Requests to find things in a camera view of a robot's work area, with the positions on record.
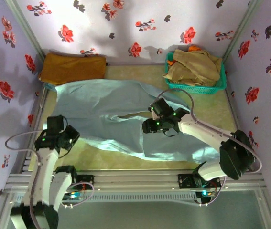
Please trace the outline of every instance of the teal basket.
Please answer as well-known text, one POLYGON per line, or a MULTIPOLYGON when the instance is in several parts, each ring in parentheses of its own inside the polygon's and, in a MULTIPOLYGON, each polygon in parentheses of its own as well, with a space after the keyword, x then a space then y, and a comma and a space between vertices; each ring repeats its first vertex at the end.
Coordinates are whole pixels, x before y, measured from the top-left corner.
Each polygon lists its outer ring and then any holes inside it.
MULTIPOLYGON (((170 52, 166 56, 165 60, 165 73, 168 73, 168 63, 167 61, 173 61, 173 52, 170 52)), ((189 86, 186 84, 179 84, 179 83, 171 83, 168 79, 165 79, 166 83, 168 84, 169 88, 177 88, 183 89, 190 93, 199 93, 199 94, 214 94, 219 90, 224 90, 227 87, 227 78, 226 78, 226 71, 225 66, 223 63, 221 64, 221 72, 220 72, 220 79, 216 82, 215 86, 189 86)))

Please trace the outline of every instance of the beige floor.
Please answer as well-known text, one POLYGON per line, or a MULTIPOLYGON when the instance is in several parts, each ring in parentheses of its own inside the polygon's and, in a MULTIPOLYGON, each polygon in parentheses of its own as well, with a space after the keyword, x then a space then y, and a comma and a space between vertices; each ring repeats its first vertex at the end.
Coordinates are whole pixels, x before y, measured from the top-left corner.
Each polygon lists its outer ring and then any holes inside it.
MULTIPOLYGON (((162 78, 164 67, 159 65, 145 66, 108 66, 106 79, 138 80, 152 84, 158 88, 167 89, 168 86, 162 78)), ((190 104, 189 98, 181 92, 173 92, 190 104)), ((194 112, 197 117, 217 127, 226 130, 235 130, 233 118, 228 106, 224 91, 214 95, 192 94, 195 101, 194 112)), ((56 102, 56 93, 50 92, 44 107, 40 127, 51 115, 56 102)), ((155 162, 142 160, 124 153, 100 150, 89 146, 83 140, 78 140, 69 155, 59 159, 56 166, 74 165, 79 170, 92 169, 193 169, 195 163, 181 162, 155 162)))

